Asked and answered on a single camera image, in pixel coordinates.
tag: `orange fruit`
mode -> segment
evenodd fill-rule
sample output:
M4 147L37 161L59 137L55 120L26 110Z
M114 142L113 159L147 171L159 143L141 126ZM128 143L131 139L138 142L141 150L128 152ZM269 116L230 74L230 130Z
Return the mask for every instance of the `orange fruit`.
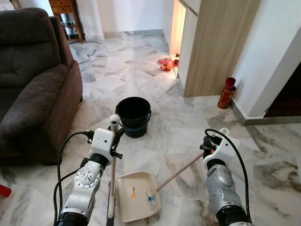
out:
M167 70L170 71L173 68L173 66L172 65L167 65L166 68L167 68Z

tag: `red fire extinguisher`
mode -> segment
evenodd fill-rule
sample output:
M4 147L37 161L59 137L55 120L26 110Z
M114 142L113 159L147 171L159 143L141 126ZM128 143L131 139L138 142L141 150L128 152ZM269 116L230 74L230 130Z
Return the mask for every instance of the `red fire extinguisher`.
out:
M221 109L226 109L229 107L230 101L234 95L234 92L236 90L234 78L227 78L226 79L226 85L224 90L222 91L220 100L217 104L217 106Z

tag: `baseboard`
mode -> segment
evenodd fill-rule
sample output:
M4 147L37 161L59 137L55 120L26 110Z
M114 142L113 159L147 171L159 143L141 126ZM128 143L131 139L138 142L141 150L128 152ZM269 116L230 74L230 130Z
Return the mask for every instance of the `baseboard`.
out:
M90 42L90 41L104 40L104 37L101 35L86 35L85 39L87 42Z
M156 30L126 31L126 32L105 32L104 38L122 37L122 34L127 34L127 35L160 34L160 35L164 35L162 29L156 29Z
M234 101L230 102L230 107L232 108L238 121L244 125L267 125L267 124L288 124L288 123L300 123L301 116L288 116L288 117L270 117L261 119L246 119L241 113L240 109L236 106Z

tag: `black bucket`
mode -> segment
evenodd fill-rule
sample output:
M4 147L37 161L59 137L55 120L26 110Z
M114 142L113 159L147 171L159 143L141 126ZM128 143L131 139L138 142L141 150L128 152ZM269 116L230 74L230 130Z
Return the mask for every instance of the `black bucket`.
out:
M125 134L129 137L142 137L151 119L151 105L141 97L126 98L116 106Z

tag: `white wall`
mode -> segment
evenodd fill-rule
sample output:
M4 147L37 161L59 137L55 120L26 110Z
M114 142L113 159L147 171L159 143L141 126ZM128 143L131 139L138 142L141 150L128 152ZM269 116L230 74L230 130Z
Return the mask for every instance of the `white wall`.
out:
M234 101L246 118L263 117L270 101L257 104L301 27L300 0L262 0L233 77ZM273 87L265 95L275 95Z
M292 43L278 64L267 86L250 111L250 115L260 115L270 106L275 97L287 83L301 61L301 30L297 32Z
M53 16L52 9L48 0L19 0L22 8L35 7L42 8L49 16Z
M104 32L162 29L162 0L99 0Z
M100 0L77 0L77 5L86 40L103 39Z
M171 30L173 25L173 13L174 13L174 0L164 0L164 13L162 21L162 29L170 48L171 44Z

